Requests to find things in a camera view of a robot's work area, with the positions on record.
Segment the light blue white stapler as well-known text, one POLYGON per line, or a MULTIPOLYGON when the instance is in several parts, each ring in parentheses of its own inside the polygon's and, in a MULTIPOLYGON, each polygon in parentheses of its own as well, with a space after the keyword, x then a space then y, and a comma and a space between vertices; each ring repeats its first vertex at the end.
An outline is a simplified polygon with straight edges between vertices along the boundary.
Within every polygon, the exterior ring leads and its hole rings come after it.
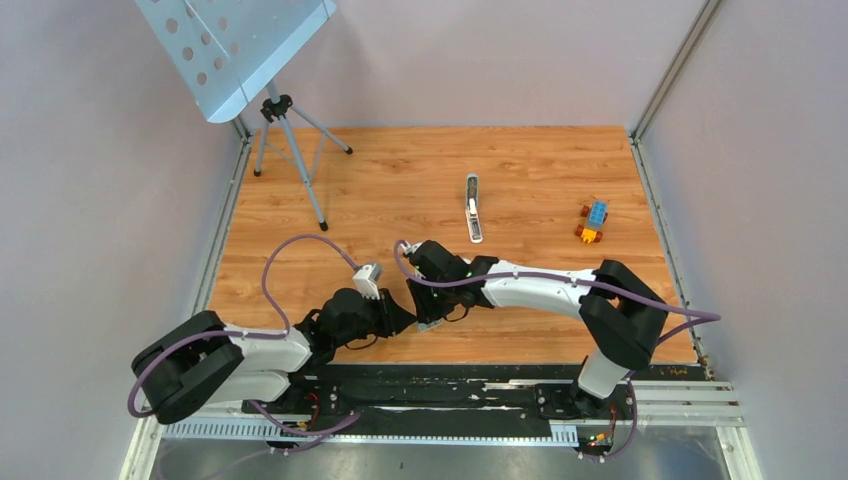
POLYGON ((467 175, 465 190, 465 215, 472 243, 483 241, 482 227, 479 219, 479 177, 475 173, 467 175))

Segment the white staple tray with staples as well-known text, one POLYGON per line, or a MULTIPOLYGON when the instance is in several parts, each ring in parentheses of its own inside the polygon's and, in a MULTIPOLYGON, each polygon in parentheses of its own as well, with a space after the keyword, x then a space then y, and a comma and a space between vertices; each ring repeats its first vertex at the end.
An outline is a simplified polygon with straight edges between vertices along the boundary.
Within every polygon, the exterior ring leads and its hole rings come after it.
POLYGON ((441 324, 442 324, 441 320, 436 320, 436 321, 429 322, 429 323, 417 322, 416 328, 419 332, 425 332, 425 331, 428 331, 428 330, 433 329, 435 327, 438 327, 441 324))

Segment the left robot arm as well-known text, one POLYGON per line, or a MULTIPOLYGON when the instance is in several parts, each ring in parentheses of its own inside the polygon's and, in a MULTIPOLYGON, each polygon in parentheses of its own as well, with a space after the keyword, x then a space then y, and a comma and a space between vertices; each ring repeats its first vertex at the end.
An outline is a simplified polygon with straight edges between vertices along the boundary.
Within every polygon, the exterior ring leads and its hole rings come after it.
POLYGON ((136 382, 149 408, 133 416, 154 416, 169 425, 206 405, 257 400, 283 413, 298 411, 306 386, 291 375, 329 363, 338 349, 368 337, 390 338, 416 323, 386 289, 374 298, 351 288, 337 290, 288 331, 244 329, 204 310, 142 350, 132 361, 136 382))

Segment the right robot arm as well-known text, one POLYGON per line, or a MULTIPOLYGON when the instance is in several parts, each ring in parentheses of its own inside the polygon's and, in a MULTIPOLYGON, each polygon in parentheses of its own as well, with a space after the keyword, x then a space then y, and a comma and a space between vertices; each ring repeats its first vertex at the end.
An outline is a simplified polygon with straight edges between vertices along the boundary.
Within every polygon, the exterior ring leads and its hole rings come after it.
POLYGON ((411 266, 408 285, 425 323, 456 307, 526 308, 581 321, 595 342, 570 392, 584 417, 601 414, 617 384, 649 366, 668 317, 667 304, 615 260, 595 269, 552 270, 491 256, 467 260, 434 240, 399 241, 396 254, 411 266))

